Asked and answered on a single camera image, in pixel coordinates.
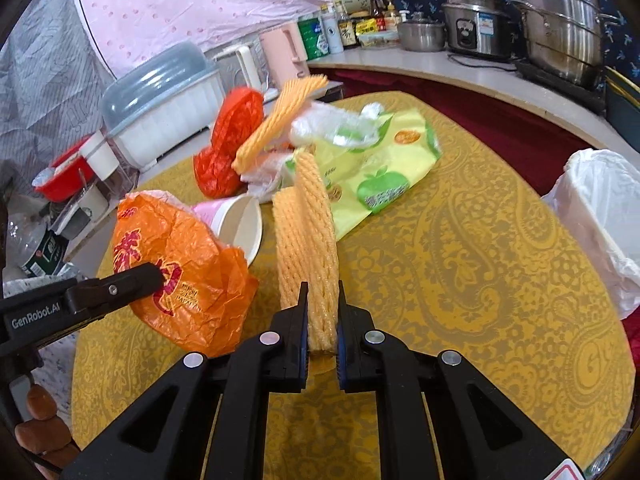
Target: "human hand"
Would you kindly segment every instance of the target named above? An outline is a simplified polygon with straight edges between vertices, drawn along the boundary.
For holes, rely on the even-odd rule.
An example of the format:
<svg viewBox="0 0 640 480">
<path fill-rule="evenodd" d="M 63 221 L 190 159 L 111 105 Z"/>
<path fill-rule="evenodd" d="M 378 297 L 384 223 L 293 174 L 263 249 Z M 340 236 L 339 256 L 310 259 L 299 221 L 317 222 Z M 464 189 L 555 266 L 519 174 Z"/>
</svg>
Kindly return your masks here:
<svg viewBox="0 0 640 480">
<path fill-rule="evenodd" d="M 34 384 L 27 394 L 27 410 L 33 419 L 15 427 L 18 444 L 59 468 L 71 463 L 80 451 L 72 442 L 71 431 L 56 415 L 56 401 L 39 384 Z M 36 467 L 47 480 L 57 480 L 57 474 L 43 466 Z"/>
</svg>

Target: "green apple graphic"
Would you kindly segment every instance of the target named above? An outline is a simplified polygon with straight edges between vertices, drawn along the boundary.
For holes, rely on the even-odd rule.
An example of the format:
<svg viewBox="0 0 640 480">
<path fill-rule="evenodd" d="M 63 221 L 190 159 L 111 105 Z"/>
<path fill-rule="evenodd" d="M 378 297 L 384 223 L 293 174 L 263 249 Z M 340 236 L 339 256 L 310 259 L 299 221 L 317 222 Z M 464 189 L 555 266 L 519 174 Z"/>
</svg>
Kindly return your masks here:
<svg viewBox="0 0 640 480">
<path fill-rule="evenodd" d="M 377 170 L 375 175 L 366 174 L 365 177 L 356 195 L 360 203 L 373 213 L 382 211 L 409 189 L 407 177 L 397 171 L 387 171 L 386 166 Z"/>
<path fill-rule="evenodd" d="M 380 126 L 378 128 L 378 142 L 376 142 L 374 145 L 369 146 L 368 148 L 351 148 L 349 151 L 351 153 L 362 153 L 365 150 L 370 150 L 371 148 L 375 148 L 377 145 L 380 144 L 380 142 L 382 142 L 385 139 L 386 133 L 389 130 L 389 125 L 391 124 L 391 119 L 393 117 L 389 117 L 383 124 L 382 126 Z"/>
</svg>

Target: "white trash bag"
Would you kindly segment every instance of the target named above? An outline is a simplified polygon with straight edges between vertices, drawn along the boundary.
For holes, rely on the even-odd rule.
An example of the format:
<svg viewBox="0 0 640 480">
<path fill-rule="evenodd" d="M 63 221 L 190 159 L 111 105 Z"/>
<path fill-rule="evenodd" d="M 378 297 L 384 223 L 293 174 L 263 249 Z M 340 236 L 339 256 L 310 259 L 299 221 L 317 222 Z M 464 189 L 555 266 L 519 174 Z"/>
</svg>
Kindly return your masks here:
<svg viewBox="0 0 640 480">
<path fill-rule="evenodd" d="M 640 171 L 609 150 L 581 150 L 542 197 L 578 241 L 624 319 L 640 305 Z"/>
</svg>

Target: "yellow tablecloth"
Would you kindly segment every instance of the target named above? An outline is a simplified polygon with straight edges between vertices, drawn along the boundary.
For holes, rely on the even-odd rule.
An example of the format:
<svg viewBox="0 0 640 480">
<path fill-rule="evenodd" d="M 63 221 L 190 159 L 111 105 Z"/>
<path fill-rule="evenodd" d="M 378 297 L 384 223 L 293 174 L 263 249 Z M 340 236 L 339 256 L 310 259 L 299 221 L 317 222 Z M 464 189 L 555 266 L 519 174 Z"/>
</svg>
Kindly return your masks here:
<svg viewBox="0 0 640 480">
<path fill-rule="evenodd" d="M 338 105 L 360 110 L 372 101 L 418 108 L 444 156 L 338 244 L 348 301 L 412 349 L 461 351 L 587 466 L 626 419 L 634 378 L 604 286 L 553 213 L 495 153 L 401 92 Z M 204 200 L 190 160 L 144 187 L 191 205 Z M 279 308 L 271 207 L 262 212 L 262 246 L 251 266 L 260 287 L 245 337 L 266 329 Z M 110 267 L 111 250 L 102 275 Z M 85 446 L 181 354 L 129 309 L 82 330 L 73 389 L 78 443 Z M 379 477 L 373 394 L 341 393 L 328 371 L 311 376 L 301 395 L 272 395 L 264 471 L 268 479 Z"/>
</svg>

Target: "translucent gray lid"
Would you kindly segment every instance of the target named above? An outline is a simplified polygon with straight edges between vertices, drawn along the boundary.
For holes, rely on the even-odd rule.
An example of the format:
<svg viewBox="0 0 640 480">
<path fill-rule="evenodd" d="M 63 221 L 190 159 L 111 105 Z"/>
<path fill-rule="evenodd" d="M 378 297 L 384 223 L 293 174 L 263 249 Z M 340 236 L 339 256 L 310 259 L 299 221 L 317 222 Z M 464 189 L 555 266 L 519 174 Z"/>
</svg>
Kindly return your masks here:
<svg viewBox="0 0 640 480">
<path fill-rule="evenodd" d="M 190 41 L 153 56 L 105 90 L 100 111 L 109 136 L 117 135 L 140 115 L 217 70 L 218 64 L 207 60 Z"/>
</svg>

